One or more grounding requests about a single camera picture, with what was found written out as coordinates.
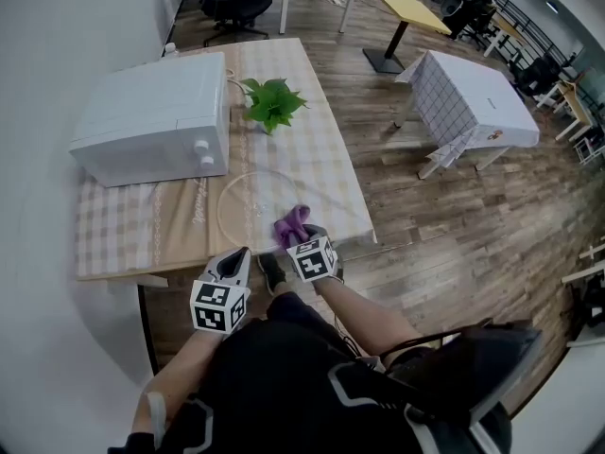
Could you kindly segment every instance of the microwave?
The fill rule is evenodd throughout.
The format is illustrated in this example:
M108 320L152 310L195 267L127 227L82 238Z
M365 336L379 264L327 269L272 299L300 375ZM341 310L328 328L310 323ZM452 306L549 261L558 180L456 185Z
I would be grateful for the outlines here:
M225 175L229 128L224 54L163 58L103 78L69 152L104 186Z

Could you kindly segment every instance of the purple cloth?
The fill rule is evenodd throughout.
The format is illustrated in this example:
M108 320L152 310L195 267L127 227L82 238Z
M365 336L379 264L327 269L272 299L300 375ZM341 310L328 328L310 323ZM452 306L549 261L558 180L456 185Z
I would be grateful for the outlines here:
M292 238L299 243L309 240L309 234L304 230L303 224L310 214L311 209L306 205L296 205L284 218L276 221L273 227L275 228L275 238L279 245L284 249L290 247L292 242L290 235L293 235Z

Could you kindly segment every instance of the black table base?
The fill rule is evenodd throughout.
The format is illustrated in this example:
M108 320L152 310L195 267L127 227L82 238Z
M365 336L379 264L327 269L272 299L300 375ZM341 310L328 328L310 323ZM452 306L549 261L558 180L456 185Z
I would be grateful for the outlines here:
M405 67L399 62L399 59L395 57L395 49L399 45L399 41L404 36L404 32L407 28L407 22L401 22L390 41L387 52L380 49L363 49L368 61L374 68L374 71L383 74L401 74L404 72Z

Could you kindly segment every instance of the checkered tablecloth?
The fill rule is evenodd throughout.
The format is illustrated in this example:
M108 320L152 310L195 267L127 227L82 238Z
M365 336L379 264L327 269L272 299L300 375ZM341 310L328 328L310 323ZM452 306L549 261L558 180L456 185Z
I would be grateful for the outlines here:
M465 149L538 144L538 125L499 71L428 51L396 81L412 85L416 109L440 147L428 158L441 166Z
M272 136L243 119L246 99L230 86L230 170L224 177L104 188L83 174L76 265L80 279L170 271L204 264L238 246L276 249L272 223L293 205L336 244L373 240L370 215L325 94L299 39L229 44L235 79L286 78L309 109Z

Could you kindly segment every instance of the orange logo on tablecloth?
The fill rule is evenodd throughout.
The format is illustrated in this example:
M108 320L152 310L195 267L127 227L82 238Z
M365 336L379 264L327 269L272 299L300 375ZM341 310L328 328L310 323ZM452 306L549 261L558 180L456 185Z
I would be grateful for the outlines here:
M493 140L497 140L500 136L502 136L503 132L501 130L496 131L494 134L492 134L488 140L493 141Z

